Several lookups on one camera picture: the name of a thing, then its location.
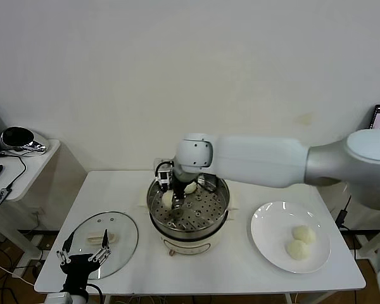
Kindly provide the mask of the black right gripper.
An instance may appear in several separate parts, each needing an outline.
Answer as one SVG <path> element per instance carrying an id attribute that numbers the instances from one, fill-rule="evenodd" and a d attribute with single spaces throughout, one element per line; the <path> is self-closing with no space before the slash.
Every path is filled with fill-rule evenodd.
<path id="1" fill-rule="evenodd" d="M 172 209 L 176 210 L 178 208 L 181 208 L 182 205 L 185 202 L 185 188 L 192 184 L 192 180 L 187 181 L 181 181 L 176 176 L 172 177 L 172 189 L 174 192 L 174 195 L 172 197 Z"/>

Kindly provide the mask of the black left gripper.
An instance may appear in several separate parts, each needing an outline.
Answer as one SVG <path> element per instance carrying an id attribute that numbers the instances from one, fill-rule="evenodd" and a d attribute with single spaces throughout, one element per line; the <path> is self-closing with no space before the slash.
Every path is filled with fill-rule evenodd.
<path id="1" fill-rule="evenodd" d="M 102 238 L 101 248 L 92 254 L 72 255 L 69 256 L 73 243 L 74 232 L 64 241 L 61 250 L 56 251 L 56 255 L 60 261 L 60 268 L 66 274 L 66 280 L 63 284 L 64 290 L 78 290 L 86 288 L 89 275 L 99 269 L 110 255 L 111 249 L 109 245 L 108 230 L 105 229 Z"/>

